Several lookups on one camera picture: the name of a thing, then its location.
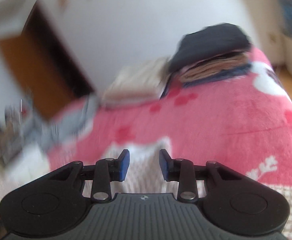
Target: pink blanket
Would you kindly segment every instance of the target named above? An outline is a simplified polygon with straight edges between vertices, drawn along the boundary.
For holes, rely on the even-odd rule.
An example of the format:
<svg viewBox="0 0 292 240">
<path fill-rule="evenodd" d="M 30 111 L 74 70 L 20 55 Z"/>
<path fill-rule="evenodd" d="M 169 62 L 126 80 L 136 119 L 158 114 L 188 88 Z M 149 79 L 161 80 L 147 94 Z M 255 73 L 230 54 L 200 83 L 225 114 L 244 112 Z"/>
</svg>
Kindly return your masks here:
<svg viewBox="0 0 292 240">
<path fill-rule="evenodd" d="M 51 168 L 94 163 L 113 142 L 148 144 L 166 136 L 173 158 L 196 165 L 216 160 L 262 183 L 292 186 L 292 102 L 266 56 L 254 48 L 250 59 L 247 76 L 185 89 L 175 82 L 160 101 L 101 109 L 68 153 L 61 146 L 49 153 Z"/>
</svg>

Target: beige cushion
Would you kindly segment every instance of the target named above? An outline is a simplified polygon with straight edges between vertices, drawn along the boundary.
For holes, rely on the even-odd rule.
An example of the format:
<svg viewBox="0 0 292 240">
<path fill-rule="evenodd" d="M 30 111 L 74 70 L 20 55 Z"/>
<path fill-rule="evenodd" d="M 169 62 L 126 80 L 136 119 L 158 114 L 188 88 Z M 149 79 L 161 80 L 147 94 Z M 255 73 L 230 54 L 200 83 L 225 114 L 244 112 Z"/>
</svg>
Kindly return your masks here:
<svg viewBox="0 0 292 240">
<path fill-rule="evenodd" d="M 168 60 L 169 57 L 161 57 L 123 68 L 104 92 L 102 102 L 159 99 L 169 76 Z"/>
</svg>

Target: black pillow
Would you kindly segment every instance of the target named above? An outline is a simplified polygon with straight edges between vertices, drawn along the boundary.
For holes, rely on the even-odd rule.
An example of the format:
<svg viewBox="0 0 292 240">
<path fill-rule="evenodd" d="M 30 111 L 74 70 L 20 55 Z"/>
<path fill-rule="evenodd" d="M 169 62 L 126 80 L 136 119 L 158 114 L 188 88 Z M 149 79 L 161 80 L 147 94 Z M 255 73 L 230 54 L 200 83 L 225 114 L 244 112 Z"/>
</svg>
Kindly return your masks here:
<svg viewBox="0 0 292 240">
<path fill-rule="evenodd" d="M 169 71 L 172 73 L 184 66 L 231 51 L 249 49 L 249 40 L 237 25 L 223 23 L 209 26 L 184 36 L 170 61 Z"/>
</svg>

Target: wooden door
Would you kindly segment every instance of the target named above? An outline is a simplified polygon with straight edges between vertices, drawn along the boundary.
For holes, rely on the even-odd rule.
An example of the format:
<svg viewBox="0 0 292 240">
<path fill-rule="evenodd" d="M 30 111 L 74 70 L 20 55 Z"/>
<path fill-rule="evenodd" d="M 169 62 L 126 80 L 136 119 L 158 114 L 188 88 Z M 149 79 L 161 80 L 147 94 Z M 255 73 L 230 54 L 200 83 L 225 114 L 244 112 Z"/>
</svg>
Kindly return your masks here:
<svg viewBox="0 0 292 240">
<path fill-rule="evenodd" d="M 27 31 L 42 50 L 49 55 L 55 70 L 77 98 L 94 92 L 93 87 L 82 74 L 80 66 L 76 64 L 61 42 L 39 2 L 35 3 L 23 31 Z"/>
<path fill-rule="evenodd" d="M 27 31 L 0 38 L 0 52 L 25 93 L 31 93 L 43 118 L 49 120 L 76 98 L 56 72 L 49 55 Z"/>
</svg>

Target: gray cloth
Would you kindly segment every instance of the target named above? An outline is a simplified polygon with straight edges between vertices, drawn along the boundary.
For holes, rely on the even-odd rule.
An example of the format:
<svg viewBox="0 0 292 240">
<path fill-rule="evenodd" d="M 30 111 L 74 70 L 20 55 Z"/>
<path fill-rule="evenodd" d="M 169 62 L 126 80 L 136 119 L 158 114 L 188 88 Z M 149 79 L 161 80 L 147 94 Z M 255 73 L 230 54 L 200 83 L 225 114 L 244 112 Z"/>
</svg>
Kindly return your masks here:
<svg viewBox="0 0 292 240">
<path fill-rule="evenodd" d="M 43 128 L 38 145 L 47 152 L 52 146 L 64 142 L 71 136 L 77 136 L 87 121 L 95 116 L 99 105 L 99 98 L 94 94 L 89 95 L 82 109 L 67 114 L 48 128 Z"/>
</svg>

